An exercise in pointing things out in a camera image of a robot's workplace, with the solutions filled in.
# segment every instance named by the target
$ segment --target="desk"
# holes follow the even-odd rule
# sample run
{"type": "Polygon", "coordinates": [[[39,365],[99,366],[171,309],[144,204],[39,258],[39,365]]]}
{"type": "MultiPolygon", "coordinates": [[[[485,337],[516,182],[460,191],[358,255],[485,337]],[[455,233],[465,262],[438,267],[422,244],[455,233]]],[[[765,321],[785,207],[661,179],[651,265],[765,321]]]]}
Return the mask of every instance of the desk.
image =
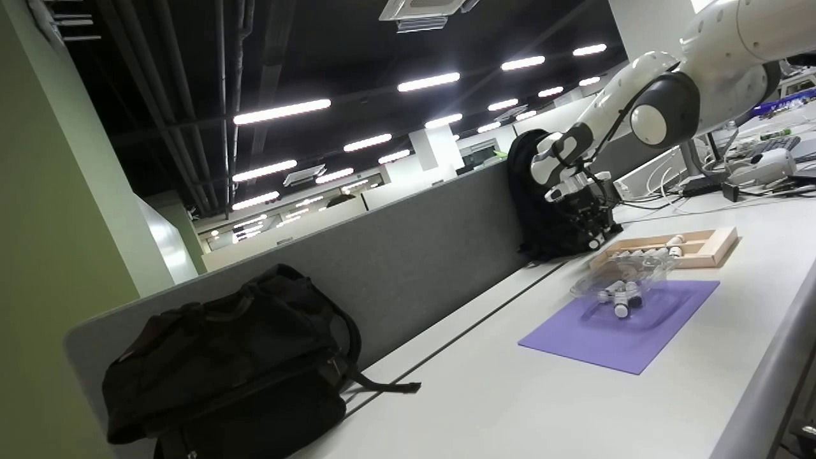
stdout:
{"type": "Polygon", "coordinates": [[[742,239],[721,270],[673,272],[718,278],[720,291],[640,376],[517,346],[572,298],[581,258],[455,343],[424,338],[431,327],[400,346],[434,355],[409,376],[424,389],[369,397],[295,459],[765,455],[816,338],[816,204],[667,216],[626,237],[728,223],[742,239]]]}

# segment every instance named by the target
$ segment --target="purple mat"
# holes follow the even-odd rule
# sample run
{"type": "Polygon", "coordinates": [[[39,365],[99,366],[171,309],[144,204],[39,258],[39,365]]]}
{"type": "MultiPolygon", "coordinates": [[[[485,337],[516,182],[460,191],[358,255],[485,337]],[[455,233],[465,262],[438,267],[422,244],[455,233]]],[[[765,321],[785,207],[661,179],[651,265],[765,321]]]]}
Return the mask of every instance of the purple mat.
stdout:
{"type": "Polygon", "coordinates": [[[517,343],[640,375],[718,286],[714,279],[652,283],[644,309],[626,321],[596,298],[577,298],[517,343]]]}

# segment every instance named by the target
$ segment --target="backpack strap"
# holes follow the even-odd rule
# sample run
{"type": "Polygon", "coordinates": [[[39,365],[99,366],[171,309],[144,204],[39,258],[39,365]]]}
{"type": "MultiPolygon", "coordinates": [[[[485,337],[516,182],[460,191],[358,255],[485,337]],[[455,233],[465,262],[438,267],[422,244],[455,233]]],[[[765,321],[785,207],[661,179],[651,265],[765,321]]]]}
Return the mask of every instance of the backpack strap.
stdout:
{"type": "MultiPolygon", "coordinates": [[[[278,272],[285,278],[294,278],[294,279],[301,279],[301,278],[310,279],[307,276],[301,276],[292,265],[278,265],[278,272]]],[[[341,384],[354,380],[359,388],[376,389],[376,393],[419,393],[422,381],[376,381],[376,380],[366,376],[358,366],[358,360],[362,352],[362,337],[359,337],[354,318],[346,311],[341,311],[327,293],[321,293],[321,287],[316,287],[316,286],[311,286],[311,287],[331,305],[331,311],[341,318],[341,323],[346,329],[350,349],[344,355],[346,375],[344,375],[341,384]]]]}

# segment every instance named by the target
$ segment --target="wooden tray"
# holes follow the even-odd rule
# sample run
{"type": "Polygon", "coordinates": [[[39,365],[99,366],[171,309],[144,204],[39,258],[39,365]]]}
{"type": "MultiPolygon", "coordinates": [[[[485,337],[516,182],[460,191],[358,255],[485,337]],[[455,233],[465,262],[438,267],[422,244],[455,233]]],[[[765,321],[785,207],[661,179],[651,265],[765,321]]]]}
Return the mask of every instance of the wooden tray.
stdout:
{"type": "Polygon", "coordinates": [[[684,250],[684,255],[673,265],[675,270],[721,267],[738,244],[738,226],[614,239],[612,244],[601,246],[599,255],[594,255],[591,265],[608,262],[614,253],[652,250],[668,244],[684,250]]]}

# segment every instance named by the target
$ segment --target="gray partition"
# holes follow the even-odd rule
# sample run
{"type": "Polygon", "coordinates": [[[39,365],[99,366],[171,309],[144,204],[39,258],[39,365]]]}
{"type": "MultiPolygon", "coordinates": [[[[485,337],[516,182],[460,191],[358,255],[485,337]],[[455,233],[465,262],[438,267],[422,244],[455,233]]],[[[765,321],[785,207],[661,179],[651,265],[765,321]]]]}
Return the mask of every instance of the gray partition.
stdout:
{"type": "Polygon", "coordinates": [[[506,174],[506,162],[483,167],[77,327],[66,352],[93,408],[108,418],[103,375],[153,313],[233,293],[278,262],[358,318],[362,365],[380,360],[522,265],[506,174]]]}

